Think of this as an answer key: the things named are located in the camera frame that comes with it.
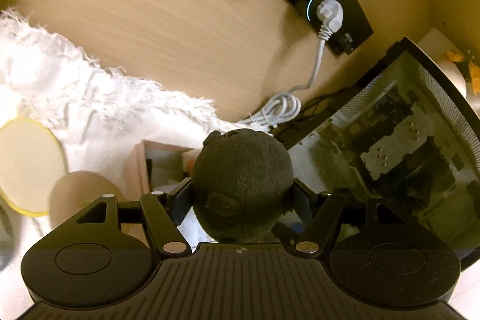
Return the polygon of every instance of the white cable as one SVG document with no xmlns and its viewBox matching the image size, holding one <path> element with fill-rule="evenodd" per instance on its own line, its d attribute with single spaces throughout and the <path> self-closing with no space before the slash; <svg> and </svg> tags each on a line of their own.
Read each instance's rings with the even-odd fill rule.
<svg viewBox="0 0 480 320">
<path fill-rule="evenodd" d="M 317 79 L 325 43 L 342 25 L 342 6 L 336 0 L 325 0 L 318 6 L 317 16 L 323 22 L 323 25 L 318 33 L 320 41 L 318 43 L 317 61 L 307 84 L 295 86 L 289 91 L 275 94 L 260 111 L 243 121 L 239 121 L 239 124 L 258 123 L 261 126 L 276 128 L 278 124 L 291 121 L 300 113 L 302 108 L 300 99 L 292 93 L 297 90 L 308 90 Z"/>
</svg>

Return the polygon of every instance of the gray plush toy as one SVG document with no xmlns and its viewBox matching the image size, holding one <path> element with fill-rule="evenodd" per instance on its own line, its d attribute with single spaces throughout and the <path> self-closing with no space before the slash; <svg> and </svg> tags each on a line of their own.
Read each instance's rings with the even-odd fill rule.
<svg viewBox="0 0 480 320">
<path fill-rule="evenodd" d="M 193 209 L 215 240 L 255 242 L 291 209 L 292 183 L 290 156 L 279 141 L 251 129 L 214 131 L 193 168 Z"/>
</svg>

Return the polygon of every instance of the ribbed black surface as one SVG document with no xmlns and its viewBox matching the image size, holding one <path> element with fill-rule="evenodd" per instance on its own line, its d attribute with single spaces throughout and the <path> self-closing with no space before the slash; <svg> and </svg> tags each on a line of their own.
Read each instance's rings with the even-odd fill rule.
<svg viewBox="0 0 480 320">
<path fill-rule="evenodd" d="M 299 259 L 282 245 L 201 244 L 194 255 L 166 260 L 135 296 L 96 310 L 40 303 L 25 320 L 405 320 L 462 319 L 440 303 L 416 311 L 369 306 L 342 292 L 321 263 Z"/>
</svg>

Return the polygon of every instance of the yellow-rimmed plate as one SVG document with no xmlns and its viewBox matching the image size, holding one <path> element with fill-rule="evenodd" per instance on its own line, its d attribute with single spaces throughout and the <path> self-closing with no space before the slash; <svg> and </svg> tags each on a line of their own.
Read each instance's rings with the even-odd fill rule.
<svg viewBox="0 0 480 320">
<path fill-rule="evenodd" d="M 0 195 L 15 211 L 48 214 L 49 195 L 66 172 L 61 146 L 39 122 L 18 117 L 0 129 Z"/>
</svg>

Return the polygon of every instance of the yellow rim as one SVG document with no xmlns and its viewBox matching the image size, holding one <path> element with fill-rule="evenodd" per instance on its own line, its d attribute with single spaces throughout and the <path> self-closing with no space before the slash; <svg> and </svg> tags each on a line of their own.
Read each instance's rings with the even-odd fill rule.
<svg viewBox="0 0 480 320">
<path fill-rule="evenodd" d="M 10 120 L 10 121 L 7 121 L 3 127 L 0 128 L 0 133 L 6 128 L 8 127 L 11 123 L 15 122 L 15 121 L 23 121 L 23 122 L 30 122 L 31 124 L 34 124 L 44 130 L 47 131 L 47 133 L 49 134 L 49 136 L 52 138 L 52 140 L 55 142 L 55 145 L 57 146 L 57 149 L 59 150 L 60 152 L 60 155 L 61 155 L 61 158 L 62 158 L 62 162 L 63 162 L 63 168 L 64 168 L 64 174 L 67 173 L 67 165 L 66 165 L 66 158 L 65 158 L 65 155 L 63 153 L 63 149 L 61 148 L 60 146 L 60 143 L 59 141 L 57 140 L 57 138 L 54 136 L 54 134 L 52 132 L 50 132 L 47 128 L 45 128 L 42 124 L 40 124 L 38 121 L 35 121 L 35 120 L 32 120 L 31 118 L 27 118 L 27 117 L 16 117 L 14 118 L 13 120 Z M 3 198 L 3 200 L 5 201 L 5 203 L 11 207 L 14 211 L 24 215 L 24 216 L 27 216 L 27 217 L 42 217 L 42 216 L 46 216 L 49 211 L 46 210 L 46 211 L 28 211 L 28 210 L 25 210 L 21 207 L 19 207 L 18 205 L 15 205 L 14 203 L 11 202 L 11 200 L 7 197 L 7 195 L 3 192 L 3 190 L 1 189 L 0 187 L 0 196 Z"/>
</svg>

